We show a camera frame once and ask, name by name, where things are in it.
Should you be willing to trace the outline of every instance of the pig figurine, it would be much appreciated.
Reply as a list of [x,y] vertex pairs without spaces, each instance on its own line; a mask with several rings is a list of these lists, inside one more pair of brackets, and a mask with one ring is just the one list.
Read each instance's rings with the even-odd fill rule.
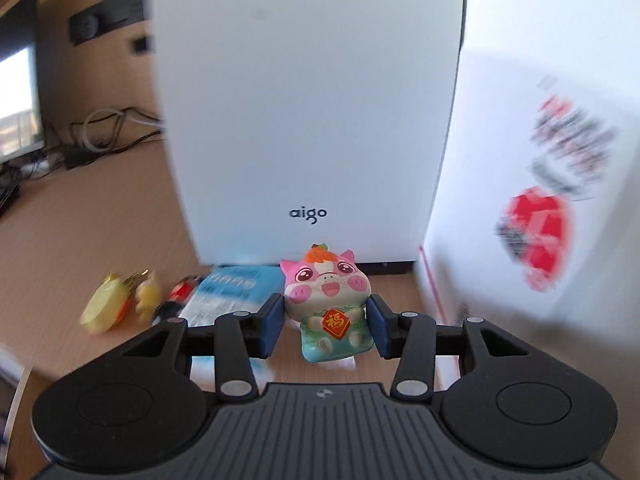
[[337,256],[326,245],[313,245],[301,262],[282,260],[285,310],[302,321],[332,306],[363,306],[371,294],[369,279],[353,262],[353,251]]
[[313,245],[302,261],[282,260],[280,268],[286,277],[285,309],[300,322],[308,361],[342,359],[372,348],[362,308],[371,286],[352,251],[336,255],[326,245]]

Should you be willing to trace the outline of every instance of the black cable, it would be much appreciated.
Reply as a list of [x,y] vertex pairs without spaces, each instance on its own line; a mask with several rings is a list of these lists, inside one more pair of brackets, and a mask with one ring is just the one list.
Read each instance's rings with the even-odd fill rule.
[[47,171],[47,173],[35,176],[33,178],[29,177],[28,180],[31,180],[31,181],[41,180],[41,179],[45,178],[46,176],[49,176],[54,171],[60,170],[63,166],[64,166],[64,164],[60,162],[58,165],[56,165],[55,167],[53,167],[49,171]]
[[151,132],[150,134],[146,134],[146,135],[143,135],[142,137],[137,138],[136,140],[134,140],[130,144],[126,144],[125,146],[121,146],[119,148],[114,148],[113,150],[108,152],[108,154],[109,155],[116,155],[117,153],[126,152],[127,150],[130,150],[131,148],[133,148],[134,146],[137,146],[141,142],[144,142],[148,138],[156,136],[156,135],[161,135],[163,132],[164,132],[164,130],[155,130],[155,131]]
[[[136,108],[135,106],[127,106],[126,108],[122,108],[120,111],[122,113],[108,114],[108,115],[105,115],[104,117],[93,119],[87,123],[87,124],[95,124],[95,123],[101,123],[103,121],[107,121],[109,119],[113,119],[114,117],[118,118],[116,120],[116,123],[113,125],[113,129],[111,130],[111,139],[106,143],[106,145],[111,148],[114,148],[116,146],[118,139],[120,138],[120,132],[124,126],[124,123],[126,122],[127,114],[129,112],[133,112],[151,121],[156,121],[159,123],[162,122],[162,119],[158,117],[154,117],[153,115],[147,114],[146,112],[143,112],[142,110]],[[82,144],[78,141],[78,138],[76,137],[76,134],[74,132],[74,126],[83,126],[83,125],[84,125],[84,121],[73,121],[69,123],[69,134],[75,146],[81,146]]]
[[39,160],[35,156],[31,157],[31,172],[29,173],[29,176],[27,176],[25,180],[29,180],[33,176],[33,172],[36,171],[36,166],[38,165],[38,162]]
[[111,149],[116,147],[116,144],[120,139],[120,132],[122,131],[124,123],[127,122],[128,113],[129,111],[125,108],[122,111],[122,115],[116,119],[116,123],[113,126],[113,132],[111,133],[111,140],[107,144]]

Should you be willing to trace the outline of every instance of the wooden wall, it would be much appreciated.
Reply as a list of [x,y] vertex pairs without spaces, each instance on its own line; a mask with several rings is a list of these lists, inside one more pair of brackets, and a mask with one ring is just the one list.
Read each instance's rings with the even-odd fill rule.
[[[0,0],[5,12],[19,0]],[[149,22],[120,28],[73,46],[68,19],[103,0],[40,0],[38,16],[38,87],[42,117],[68,139],[68,124],[101,107],[135,106],[159,114],[152,76],[153,54],[132,52],[130,42],[148,33]],[[148,132],[127,123],[121,140]],[[101,130],[92,130],[100,135]]]

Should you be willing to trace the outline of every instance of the white device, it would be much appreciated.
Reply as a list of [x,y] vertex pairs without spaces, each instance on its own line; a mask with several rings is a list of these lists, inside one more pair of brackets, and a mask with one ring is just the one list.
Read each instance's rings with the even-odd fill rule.
[[313,243],[415,260],[449,124],[463,0],[154,0],[158,87],[206,264]]

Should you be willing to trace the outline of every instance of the monitor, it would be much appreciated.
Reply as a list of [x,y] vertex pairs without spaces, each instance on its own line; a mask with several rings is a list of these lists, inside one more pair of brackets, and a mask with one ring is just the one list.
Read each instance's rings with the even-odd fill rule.
[[0,17],[0,164],[44,147],[36,81],[38,0]]

